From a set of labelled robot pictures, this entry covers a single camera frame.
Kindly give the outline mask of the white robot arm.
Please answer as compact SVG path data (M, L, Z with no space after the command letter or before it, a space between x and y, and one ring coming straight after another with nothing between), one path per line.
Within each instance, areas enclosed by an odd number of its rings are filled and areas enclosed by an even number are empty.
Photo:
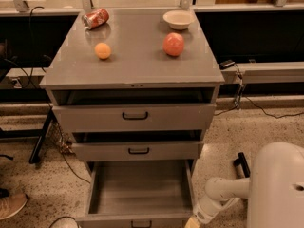
M241 199L246 228L304 228L304 148L273 142L256 154L248 178L209 179L184 228L202 228Z

